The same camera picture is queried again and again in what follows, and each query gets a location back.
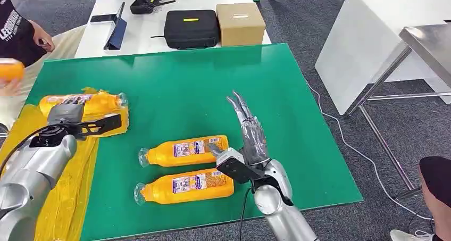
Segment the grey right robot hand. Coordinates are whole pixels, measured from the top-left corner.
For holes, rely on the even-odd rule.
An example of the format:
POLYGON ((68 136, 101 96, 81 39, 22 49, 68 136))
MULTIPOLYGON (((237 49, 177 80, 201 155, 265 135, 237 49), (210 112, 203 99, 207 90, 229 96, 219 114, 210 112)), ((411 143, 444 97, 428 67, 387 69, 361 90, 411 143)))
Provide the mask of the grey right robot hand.
POLYGON ((227 159, 236 159, 248 166, 270 161, 266 138, 258 118, 251 113, 245 100, 236 91, 233 91, 233 96, 228 96, 227 100, 239 120, 243 147, 241 150, 232 147, 220 149, 214 143, 208 143, 207 148, 215 156, 216 165, 219 166, 227 159))

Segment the person's right hand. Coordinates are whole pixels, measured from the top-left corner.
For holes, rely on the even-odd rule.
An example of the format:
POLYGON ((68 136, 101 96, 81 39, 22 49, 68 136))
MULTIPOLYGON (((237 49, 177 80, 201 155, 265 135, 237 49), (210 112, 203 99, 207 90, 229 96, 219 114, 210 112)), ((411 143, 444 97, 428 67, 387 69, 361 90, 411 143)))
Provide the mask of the person's right hand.
POLYGON ((52 52, 55 49, 55 45, 52 41, 52 37, 37 23, 32 20, 28 20, 34 29, 33 40, 34 42, 43 48, 46 52, 52 52))

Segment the person's left hand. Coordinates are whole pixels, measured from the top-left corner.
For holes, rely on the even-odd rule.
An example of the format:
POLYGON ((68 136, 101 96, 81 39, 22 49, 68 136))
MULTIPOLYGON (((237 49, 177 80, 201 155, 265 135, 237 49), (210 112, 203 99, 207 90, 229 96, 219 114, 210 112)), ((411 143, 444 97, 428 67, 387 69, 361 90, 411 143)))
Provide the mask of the person's left hand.
POLYGON ((18 96, 21 93, 20 79, 4 80, 1 79, 1 97, 18 96))

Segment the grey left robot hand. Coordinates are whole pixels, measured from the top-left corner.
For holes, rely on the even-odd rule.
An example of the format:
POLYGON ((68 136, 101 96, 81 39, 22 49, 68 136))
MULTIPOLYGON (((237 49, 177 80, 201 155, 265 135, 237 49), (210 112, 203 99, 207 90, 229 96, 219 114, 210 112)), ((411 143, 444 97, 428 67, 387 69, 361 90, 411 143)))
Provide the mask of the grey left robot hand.
POLYGON ((47 123, 79 123, 82 120, 84 107, 85 100, 81 97, 65 99, 51 108, 47 116, 47 123))

